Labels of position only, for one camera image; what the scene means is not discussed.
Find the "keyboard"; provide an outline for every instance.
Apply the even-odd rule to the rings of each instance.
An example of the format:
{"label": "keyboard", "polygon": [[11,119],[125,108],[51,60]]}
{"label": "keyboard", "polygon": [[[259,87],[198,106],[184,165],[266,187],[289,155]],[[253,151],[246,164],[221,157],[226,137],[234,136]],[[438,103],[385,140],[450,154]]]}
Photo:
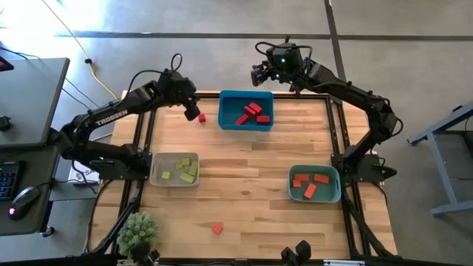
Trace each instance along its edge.
{"label": "keyboard", "polygon": [[0,201],[13,200],[20,183],[24,161],[0,162]]}

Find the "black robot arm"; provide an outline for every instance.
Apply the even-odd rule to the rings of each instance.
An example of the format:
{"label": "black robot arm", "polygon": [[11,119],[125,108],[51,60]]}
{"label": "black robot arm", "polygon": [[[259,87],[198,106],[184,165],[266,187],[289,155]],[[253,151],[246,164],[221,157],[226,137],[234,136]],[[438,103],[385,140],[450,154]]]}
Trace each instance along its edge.
{"label": "black robot arm", "polygon": [[131,114],[143,114],[163,106],[184,105],[188,120],[199,115],[196,87],[188,78],[175,70],[167,70],[158,81],[150,81],[132,90],[123,99],[89,110],[87,114],[76,116],[59,132],[54,131],[51,142],[59,147],[61,156],[100,173],[105,180],[142,180],[148,176],[150,154],[133,144],[114,146],[90,141],[90,134],[119,118]]}
{"label": "black robot arm", "polygon": [[[265,44],[270,46],[266,52],[258,49]],[[308,58],[302,59],[300,49],[310,49],[308,46],[297,46],[286,42],[280,45],[260,42],[256,50],[266,55],[267,60],[258,66],[253,66],[251,78],[254,86],[267,79],[278,80],[280,83],[291,84],[291,91],[300,95],[303,89],[316,93],[327,93],[344,100],[367,113],[370,130],[355,146],[350,146],[345,154],[334,154],[333,164],[342,176],[349,176],[355,181],[379,182],[396,174],[396,171],[386,166],[380,166],[377,156],[366,155],[376,144],[381,144],[393,135],[395,126],[400,121],[391,109],[390,101],[364,91],[338,79],[325,66]]]}

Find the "yellow cable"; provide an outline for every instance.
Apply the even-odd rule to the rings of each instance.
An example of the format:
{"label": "yellow cable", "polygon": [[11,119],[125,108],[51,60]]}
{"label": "yellow cable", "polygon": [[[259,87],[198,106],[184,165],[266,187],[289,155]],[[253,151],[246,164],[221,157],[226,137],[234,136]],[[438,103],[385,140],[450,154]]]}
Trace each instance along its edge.
{"label": "yellow cable", "polygon": [[105,134],[105,135],[103,135],[103,136],[96,137],[96,138],[93,139],[92,141],[101,140],[101,139],[103,139],[103,138],[105,138],[105,137],[110,137],[110,136],[112,136],[112,133],[108,133],[108,134]]}
{"label": "yellow cable", "polygon": [[[54,12],[54,10],[52,10],[52,8],[44,1],[42,0],[43,3],[47,6],[47,8],[51,11],[52,14],[54,14],[54,16],[64,25],[64,27],[66,28],[66,30],[69,32],[69,34],[74,38],[75,42],[77,42],[77,44],[79,45],[79,47],[82,49],[82,52],[84,53],[84,56],[86,57],[86,59],[89,59],[89,55],[87,55],[87,52],[86,50],[82,47],[81,43],[79,42],[79,40],[75,37],[75,35],[72,33],[72,31],[68,28],[68,26],[59,18],[58,15],[56,15],[56,13]],[[92,76],[94,77],[94,79],[104,88],[106,89],[107,92],[109,92],[113,98],[116,100],[118,99],[117,98],[117,95],[115,95],[115,93],[113,93],[105,84],[102,83],[102,81],[100,81],[98,78],[97,78],[97,75],[95,74],[95,71],[94,69],[92,68],[92,62],[91,63],[86,63],[87,65],[89,65],[89,69],[90,69],[90,72],[92,73]]]}

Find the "green plant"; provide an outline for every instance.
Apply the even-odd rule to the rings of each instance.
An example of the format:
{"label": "green plant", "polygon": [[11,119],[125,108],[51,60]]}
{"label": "green plant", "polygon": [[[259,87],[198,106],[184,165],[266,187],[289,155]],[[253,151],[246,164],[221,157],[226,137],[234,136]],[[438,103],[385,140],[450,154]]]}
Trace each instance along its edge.
{"label": "green plant", "polygon": [[151,248],[159,236],[157,221],[148,213],[132,214],[118,232],[117,243],[121,255],[131,257],[131,250],[141,242],[147,242]]}

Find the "teal bin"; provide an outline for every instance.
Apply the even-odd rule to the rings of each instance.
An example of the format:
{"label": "teal bin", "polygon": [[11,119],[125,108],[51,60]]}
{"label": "teal bin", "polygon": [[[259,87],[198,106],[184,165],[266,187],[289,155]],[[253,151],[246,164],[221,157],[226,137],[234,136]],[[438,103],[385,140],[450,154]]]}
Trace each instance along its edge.
{"label": "teal bin", "polygon": [[[294,174],[309,174],[309,182],[302,182],[301,188],[293,188]],[[313,181],[314,174],[324,174],[329,177],[328,184]],[[289,196],[299,202],[338,202],[341,197],[340,176],[332,166],[295,165],[289,170]],[[313,183],[317,186],[312,199],[305,199],[304,192],[307,186]]]}

